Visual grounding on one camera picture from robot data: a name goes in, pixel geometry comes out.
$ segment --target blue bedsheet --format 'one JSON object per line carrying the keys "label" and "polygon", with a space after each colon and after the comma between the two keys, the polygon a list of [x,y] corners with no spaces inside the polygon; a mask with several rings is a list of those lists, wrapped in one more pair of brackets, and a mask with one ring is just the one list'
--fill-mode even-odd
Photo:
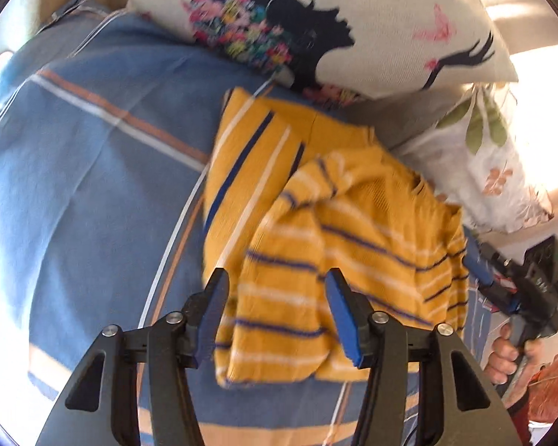
{"label": "blue bedsheet", "polygon": [[[1,74],[0,422],[21,446],[102,327],[151,324],[201,288],[201,196],[222,99],[263,82],[93,0],[65,6]],[[465,343],[479,360],[490,313],[469,295]],[[348,444],[365,390],[314,379],[223,390],[212,362],[189,384],[208,446]],[[406,431],[417,375],[408,390]]]}

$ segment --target sweater sleeve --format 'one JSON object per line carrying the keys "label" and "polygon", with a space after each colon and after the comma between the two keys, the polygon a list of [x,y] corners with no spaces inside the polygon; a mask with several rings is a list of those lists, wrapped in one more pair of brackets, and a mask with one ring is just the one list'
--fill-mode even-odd
{"label": "sweater sleeve", "polygon": [[523,446],[531,446],[529,431],[529,392],[507,409]]}

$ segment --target folded garment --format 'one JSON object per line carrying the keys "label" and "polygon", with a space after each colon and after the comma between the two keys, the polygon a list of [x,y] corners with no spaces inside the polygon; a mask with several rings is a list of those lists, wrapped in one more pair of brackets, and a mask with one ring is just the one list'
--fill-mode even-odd
{"label": "folded garment", "polygon": [[461,211],[366,127],[237,88],[210,166],[203,278],[224,267],[231,284],[215,348],[220,385],[367,378],[345,357],[328,308],[332,267],[404,324],[462,330]]}

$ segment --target floral pillow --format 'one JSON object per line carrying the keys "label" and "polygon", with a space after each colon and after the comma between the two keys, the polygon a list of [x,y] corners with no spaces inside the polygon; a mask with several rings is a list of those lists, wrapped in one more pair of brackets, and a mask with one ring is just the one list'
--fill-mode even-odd
{"label": "floral pillow", "polygon": [[391,149],[442,201],[461,204],[478,231],[513,232],[548,221],[546,190],[525,174],[515,145],[508,85],[474,85],[432,128]]}
{"label": "floral pillow", "polygon": [[130,0],[128,6],[325,103],[516,81],[479,0]]}

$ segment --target metal screw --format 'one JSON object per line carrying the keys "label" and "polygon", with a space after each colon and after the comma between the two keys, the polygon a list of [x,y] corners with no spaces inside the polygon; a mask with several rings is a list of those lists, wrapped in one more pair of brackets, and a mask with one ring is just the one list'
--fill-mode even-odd
{"label": "metal screw", "polygon": [[180,323],[182,320],[184,320],[184,315],[182,315],[182,312],[180,311],[173,311],[171,313],[168,313],[167,317],[165,317],[165,321],[172,325]]}
{"label": "metal screw", "polygon": [[448,323],[439,323],[436,330],[438,330],[440,335],[444,335],[446,337],[453,335],[453,332],[455,332],[453,327],[451,327]]}
{"label": "metal screw", "polygon": [[101,331],[101,335],[105,337],[113,337],[118,333],[118,326],[117,325],[108,325]]}
{"label": "metal screw", "polygon": [[387,323],[388,322],[388,315],[385,314],[383,311],[375,311],[372,314],[372,320],[376,323]]}

